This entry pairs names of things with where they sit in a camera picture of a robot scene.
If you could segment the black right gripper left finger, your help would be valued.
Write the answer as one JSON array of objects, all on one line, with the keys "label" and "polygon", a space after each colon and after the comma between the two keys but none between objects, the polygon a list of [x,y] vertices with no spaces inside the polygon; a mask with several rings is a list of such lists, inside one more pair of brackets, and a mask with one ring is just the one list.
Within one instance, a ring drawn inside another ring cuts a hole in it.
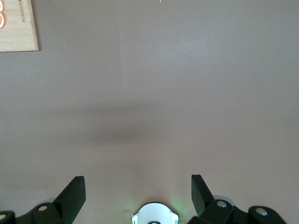
[{"label": "black right gripper left finger", "polygon": [[76,176],[50,203],[41,203],[16,217],[12,210],[0,211],[0,224],[73,224],[85,203],[85,178]]}]

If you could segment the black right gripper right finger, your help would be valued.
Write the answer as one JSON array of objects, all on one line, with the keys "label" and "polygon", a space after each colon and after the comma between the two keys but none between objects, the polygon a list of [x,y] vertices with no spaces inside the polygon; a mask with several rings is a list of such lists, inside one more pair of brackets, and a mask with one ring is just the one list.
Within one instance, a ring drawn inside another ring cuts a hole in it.
[{"label": "black right gripper right finger", "polygon": [[252,206],[244,212],[224,199],[215,199],[201,175],[192,175],[191,181],[197,215],[187,224],[287,224],[269,207]]}]

